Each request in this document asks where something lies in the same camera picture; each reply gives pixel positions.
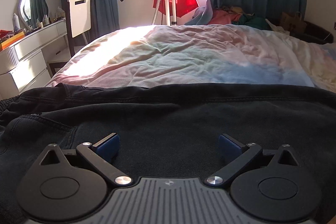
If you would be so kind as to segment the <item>red hanging garment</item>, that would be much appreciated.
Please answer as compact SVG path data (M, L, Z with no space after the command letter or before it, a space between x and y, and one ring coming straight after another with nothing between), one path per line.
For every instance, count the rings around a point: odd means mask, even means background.
M173 7L172 7L172 0L169 0L169 10L170 16L173 16ZM153 8L156 8L157 0L153 2ZM189 12L193 11L194 9L198 8L199 4L197 0L175 0L175 8L176 8L176 16L177 18L181 18L184 15L188 14ZM159 4L158 11L166 14L165 9L165 0L161 0Z

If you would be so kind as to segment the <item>black garment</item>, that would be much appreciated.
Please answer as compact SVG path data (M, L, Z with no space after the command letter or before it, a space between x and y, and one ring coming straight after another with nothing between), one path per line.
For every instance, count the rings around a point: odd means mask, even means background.
M266 149L289 144L322 189L315 220L335 216L333 92L293 85L58 84L1 101L1 223L25 220L16 188L48 144L73 149L113 132L121 138L114 165L132 178L205 178L223 165L220 134Z

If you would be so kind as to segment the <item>white dresser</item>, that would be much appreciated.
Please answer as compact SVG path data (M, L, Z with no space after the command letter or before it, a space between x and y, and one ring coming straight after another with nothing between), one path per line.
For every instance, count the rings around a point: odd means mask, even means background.
M64 19L52 23L1 51L1 99L45 86L51 76L42 49L67 34Z

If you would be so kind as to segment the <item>orange tray on dresser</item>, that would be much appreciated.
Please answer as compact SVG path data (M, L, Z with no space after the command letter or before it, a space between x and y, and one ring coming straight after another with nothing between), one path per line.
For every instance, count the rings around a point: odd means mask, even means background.
M4 42L1 42L1 51L3 51L4 49L8 48L9 46L11 46L12 44L14 44L18 40L21 40L24 37L25 37L25 33L22 31L22 32L19 32L16 35L12 36L11 38L8 38Z

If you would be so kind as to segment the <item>white garment in pile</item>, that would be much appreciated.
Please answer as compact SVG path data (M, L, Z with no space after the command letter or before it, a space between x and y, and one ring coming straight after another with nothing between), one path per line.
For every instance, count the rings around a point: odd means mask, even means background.
M265 19L265 21L268 23L268 25L270 26L272 31L282 33L282 34L286 34L286 35L290 35L290 32L286 31L283 27L276 26L276 25L272 24L268 19Z

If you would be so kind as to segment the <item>white folding chair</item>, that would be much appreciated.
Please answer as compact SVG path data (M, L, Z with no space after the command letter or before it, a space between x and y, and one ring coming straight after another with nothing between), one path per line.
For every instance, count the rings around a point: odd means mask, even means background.
M85 45L88 40L85 33L91 29L91 0L68 0L70 12L70 28L71 38L81 36ZM68 63L68 61L82 49L83 45L75 46L71 40L68 47L56 54L51 61L49 67L52 75L56 74L56 69L60 69Z

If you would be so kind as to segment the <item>light blue garment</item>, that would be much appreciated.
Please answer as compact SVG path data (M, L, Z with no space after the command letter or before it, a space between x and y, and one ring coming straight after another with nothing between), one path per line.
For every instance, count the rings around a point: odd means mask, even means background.
M211 6L202 6L195 10L195 14L191 20L185 23L187 26L207 25L213 18L213 9Z

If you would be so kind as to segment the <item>brown paper bag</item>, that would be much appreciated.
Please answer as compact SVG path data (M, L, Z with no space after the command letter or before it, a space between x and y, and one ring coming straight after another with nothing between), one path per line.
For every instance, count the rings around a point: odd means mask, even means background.
M290 33L303 34L307 24L303 21L300 12L294 14L282 12L280 26Z

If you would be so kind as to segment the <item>pastel tie-dye duvet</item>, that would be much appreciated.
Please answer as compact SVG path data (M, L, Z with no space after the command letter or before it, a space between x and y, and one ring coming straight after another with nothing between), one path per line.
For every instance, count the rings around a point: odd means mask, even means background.
M142 26L82 48L49 82L96 88L170 84L297 85L335 91L335 44L248 26Z

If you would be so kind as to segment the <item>pink garment in pile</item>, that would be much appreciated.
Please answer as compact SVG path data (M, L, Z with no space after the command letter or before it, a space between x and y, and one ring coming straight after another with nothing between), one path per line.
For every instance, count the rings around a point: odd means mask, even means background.
M209 24L231 24L233 21L238 21L240 18L239 14L229 13L224 10L215 10L213 12L213 18L210 20Z

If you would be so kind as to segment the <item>green garment in pile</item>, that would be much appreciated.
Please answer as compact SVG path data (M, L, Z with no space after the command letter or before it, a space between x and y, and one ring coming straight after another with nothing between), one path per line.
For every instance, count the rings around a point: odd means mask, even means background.
M265 19L256 15L243 14L237 22L234 22L234 24L249 26L258 30L269 30L269 25Z

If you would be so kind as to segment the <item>wavy frame mirror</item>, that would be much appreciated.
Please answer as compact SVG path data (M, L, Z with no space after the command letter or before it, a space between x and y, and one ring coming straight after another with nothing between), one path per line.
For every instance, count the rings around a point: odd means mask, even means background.
M35 29L37 21L42 22L45 15L49 15L49 7L46 0L21 0L19 15L26 26Z

